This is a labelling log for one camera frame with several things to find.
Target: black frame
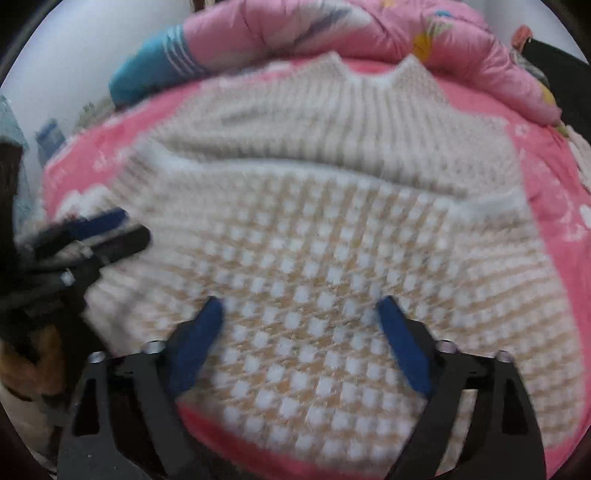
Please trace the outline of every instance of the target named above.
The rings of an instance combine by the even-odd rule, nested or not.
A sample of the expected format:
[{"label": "black frame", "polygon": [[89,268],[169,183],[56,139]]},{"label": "black frame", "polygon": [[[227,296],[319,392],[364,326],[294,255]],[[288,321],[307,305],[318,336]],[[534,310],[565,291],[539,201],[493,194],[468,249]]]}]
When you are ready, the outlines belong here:
[{"label": "black frame", "polygon": [[[31,38],[37,27],[43,19],[61,2],[61,0],[28,0],[27,2],[11,2],[13,9],[20,9],[22,13],[25,9],[36,9],[29,13],[24,19],[22,15],[14,12],[8,14],[3,12],[3,22],[8,22],[13,31],[18,30],[18,34],[10,41],[9,47],[5,50],[5,45],[0,44],[0,51],[5,51],[0,60],[0,85],[6,79],[10,68],[16,61],[18,55]],[[569,33],[573,36],[583,54],[587,59],[591,59],[591,35],[585,30],[573,11],[568,8],[561,0],[543,0],[543,2],[560,19]],[[2,477],[6,480],[51,480],[48,472],[33,458],[29,450],[23,444],[21,438],[16,432],[14,425],[8,418],[6,411],[0,404],[0,470]],[[566,464],[553,477],[554,480],[578,480],[586,479],[588,472],[591,471],[591,431],[583,438],[574,454]]]}]

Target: blue pillow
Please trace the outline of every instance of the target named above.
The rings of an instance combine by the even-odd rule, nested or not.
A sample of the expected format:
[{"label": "blue pillow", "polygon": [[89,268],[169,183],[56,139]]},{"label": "blue pillow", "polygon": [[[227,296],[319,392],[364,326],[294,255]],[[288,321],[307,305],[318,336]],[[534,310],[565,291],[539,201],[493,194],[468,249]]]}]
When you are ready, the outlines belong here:
[{"label": "blue pillow", "polygon": [[191,56],[183,26],[177,25],[144,43],[115,72],[109,91],[115,106],[134,105],[152,93],[210,74]]}]

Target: pink fabric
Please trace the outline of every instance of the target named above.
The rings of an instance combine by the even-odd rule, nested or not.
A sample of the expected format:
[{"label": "pink fabric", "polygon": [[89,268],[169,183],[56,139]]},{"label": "pink fabric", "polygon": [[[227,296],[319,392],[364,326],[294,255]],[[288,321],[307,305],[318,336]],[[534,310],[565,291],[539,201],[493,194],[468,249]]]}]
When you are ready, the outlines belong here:
[{"label": "pink fabric", "polygon": [[[391,64],[353,60],[347,65],[363,74],[380,74]],[[59,158],[52,161],[44,176],[46,208],[51,218],[61,211],[72,190],[83,197],[97,184],[108,184],[121,167],[118,160],[143,132],[172,115],[198,89],[218,88],[228,83],[262,81],[286,74],[273,70],[247,79],[214,79],[172,90],[145,102],[133,112],[117,116],[102,127],[75,139]],[[489,95],[457,84],[449,77],[438,77],[439,85],[451,103],[466,112],[495,115],[506,120],[506,131],[520,154],[528,201],[540,226],[548,253],[568,291],[574,317],[581,334],[587,371],[586,410],[579,430],[559,447],[546,451],[548,477],[572,454],[591,425],[591,225],[585,223],[581,208],[591,206],[591,196],[579,181],[573,154],[566,140],[552,128],[540,127],[499,103]],[[190,433],[222,456],[249,466],[269,479],[296,480],[347,478],[302,462],[263,452],[237,440],[198,412],[179,404]]]},{"label": "pink fabric", "polygon": [[523,52],[525,43],[530,39],[534,38],[534,33],[531,28],[527,25],[520,26],[511,37],[511,46],[516,49],[519,53]]},{"label": "pink fabric", "polygon": [[334,50],[387,63],[414,53],[532,122],[560,120],[549,93],[513,63],[482,16],[453,0],[228,0],[190,17],[184,37],[195,61],[214,72],[278,52]]}]

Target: blue gripper pad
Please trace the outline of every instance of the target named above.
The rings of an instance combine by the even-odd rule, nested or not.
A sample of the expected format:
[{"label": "blue gripper pad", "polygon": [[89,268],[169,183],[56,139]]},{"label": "blue gripper pad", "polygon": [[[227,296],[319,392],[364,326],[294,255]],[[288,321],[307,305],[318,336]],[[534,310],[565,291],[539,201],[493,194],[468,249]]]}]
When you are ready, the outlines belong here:
[{"label": "blue gripper pad", "polygon": [[74,220],[68,230],[76,240],[82,241],[115,230],[126,218],[127,212],[116,208],[89,220]]},{"label": "blue gripper pad", "polygon": [[197,316],[181,324],[167,342],[168,392],[177,398],[195,385],[223,325],[223,306],[210,297]]},{"label": "blue gripper pad", "polygon": [[433,390],[430,359],[417,345],[406,325],[406,316],[391,297],[380,300],[376,306],[384,335],[396,357],[398,366],[411,388],[425,397]]}]

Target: white wall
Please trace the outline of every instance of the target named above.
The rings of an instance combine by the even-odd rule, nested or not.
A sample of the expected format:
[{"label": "white wall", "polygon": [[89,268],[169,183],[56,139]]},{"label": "white wall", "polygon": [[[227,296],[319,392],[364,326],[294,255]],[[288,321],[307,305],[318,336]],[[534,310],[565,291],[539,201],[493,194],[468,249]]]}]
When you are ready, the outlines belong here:
[{"label": "white wall", "polygon": [[484,14],[496,36],[506,45],[511,44],[511,37],[520,25],[527,25],[536,40],[586,61],[573,37],[541,0],[485,0]]},{"label": "white wall", "polygon": [[191,12],[189,0],[63,0],[45,18],[0,86],[31,146],[33,185],[41,173],[34,134],[45,121],[56,118],[68,135],[82,107],[108,95],[125,58]]}]

